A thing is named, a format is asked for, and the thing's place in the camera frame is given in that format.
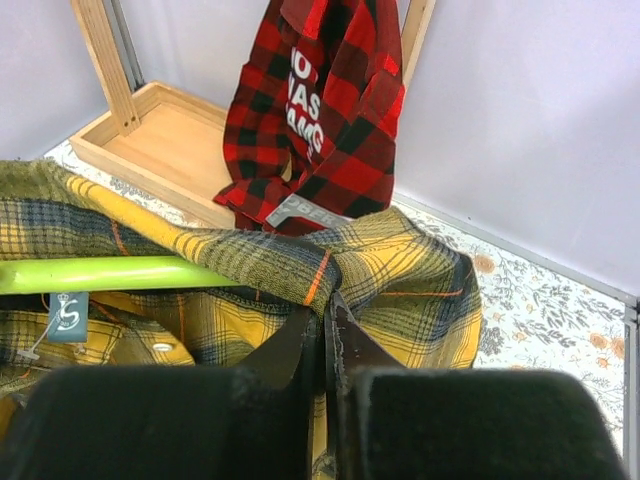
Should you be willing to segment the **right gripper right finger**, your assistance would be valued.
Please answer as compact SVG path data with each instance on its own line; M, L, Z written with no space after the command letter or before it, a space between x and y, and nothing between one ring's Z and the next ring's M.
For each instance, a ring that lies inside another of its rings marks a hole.
M553 370L410 369L339 294L324 318L327 449L340 479L624 479L589 392Z

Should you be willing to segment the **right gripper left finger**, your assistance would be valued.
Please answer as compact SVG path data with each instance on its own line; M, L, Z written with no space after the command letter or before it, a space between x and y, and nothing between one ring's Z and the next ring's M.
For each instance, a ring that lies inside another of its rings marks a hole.
M297 309L234 367L74 367L1 444L5 479L307 479L318 329Z

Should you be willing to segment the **lime green wire hanger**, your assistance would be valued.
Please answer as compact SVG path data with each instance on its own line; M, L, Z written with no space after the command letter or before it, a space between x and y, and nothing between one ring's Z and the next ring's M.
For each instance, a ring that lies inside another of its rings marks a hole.
M1 263L3 295L234 286L173 256L13 260Z

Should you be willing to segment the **yellow plaid flannel shirt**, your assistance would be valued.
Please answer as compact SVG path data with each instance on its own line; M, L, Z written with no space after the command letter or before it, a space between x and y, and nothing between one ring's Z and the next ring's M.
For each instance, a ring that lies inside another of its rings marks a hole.
M390 208L303 237L189 229L47 161L1 165L1 263L173 256L227 287L1 293L1 444L36 385L74 367L234 367L297 309L318 329L311 475L327 449L324 318L334 294L402 366L467 369L481 298L471 259Z

